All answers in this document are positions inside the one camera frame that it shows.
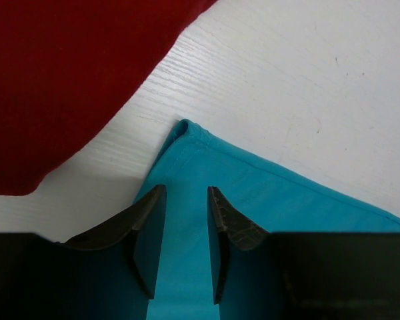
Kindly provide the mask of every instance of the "wood grain surface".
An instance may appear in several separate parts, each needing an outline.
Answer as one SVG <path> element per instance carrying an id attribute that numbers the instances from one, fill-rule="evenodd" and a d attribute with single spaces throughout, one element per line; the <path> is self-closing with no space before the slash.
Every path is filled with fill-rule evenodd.
<path id="1" fill-rule="evenodd" d="M 64 241 L 129 206 L 176 121 L 400 216 L 400 1 L 219 0 L 0 231 Z"/>

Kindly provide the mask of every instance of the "teal fabric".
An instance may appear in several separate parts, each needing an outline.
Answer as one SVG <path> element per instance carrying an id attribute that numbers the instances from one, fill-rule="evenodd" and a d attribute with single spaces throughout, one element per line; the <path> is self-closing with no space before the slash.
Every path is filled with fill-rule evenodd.
<path id="1" fill-rule="evenodd" d="M 166 140 L 139 197 L 167 186 L 167 212 L 155 299 L 148 320 L 215 320 L 207 187 L 268 231 L 400 232 L 400 219 L 236 148 L 181 121 Z"/>

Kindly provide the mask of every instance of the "blue towel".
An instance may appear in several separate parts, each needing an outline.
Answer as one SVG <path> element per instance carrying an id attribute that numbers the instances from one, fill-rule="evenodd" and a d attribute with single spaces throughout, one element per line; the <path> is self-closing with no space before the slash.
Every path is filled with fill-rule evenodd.
<path id="1" fill-rule="evenodd" d="M 167 186 L 155 298 L 148 320 L 216 320 L 207 187 L 216 186 L 268 231 L 400 232 L 400 219 L 236 148 L 183 120 L 172 130 L 138 197 Z"/>

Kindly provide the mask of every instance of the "dark red fabric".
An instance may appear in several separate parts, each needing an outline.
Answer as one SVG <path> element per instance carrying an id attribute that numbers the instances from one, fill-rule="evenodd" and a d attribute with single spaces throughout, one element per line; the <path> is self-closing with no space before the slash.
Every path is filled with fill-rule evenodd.
<path id="1" fill-rule="evenodd" d="M 0 0 L 0 195 L 25 195 L 216 0 Z"/>

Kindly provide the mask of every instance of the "fabric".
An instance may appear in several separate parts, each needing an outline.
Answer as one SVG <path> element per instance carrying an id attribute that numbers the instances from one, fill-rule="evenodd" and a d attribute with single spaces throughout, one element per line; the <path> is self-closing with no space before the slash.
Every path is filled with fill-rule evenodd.
<path id="1" fill-rule="evenodd" d="M 0 0 L 0 194 L 25 195 L 216 0 Z"/>
<path id="2" fill-rule="evenodd" d="M 400 219 L 222 141 L 184 120 L 172 130 L 139 197 L 167 186 L 155 299 L 148 320 L 215 320 L 207 187 L 268 231 L 400 232 Z"/>

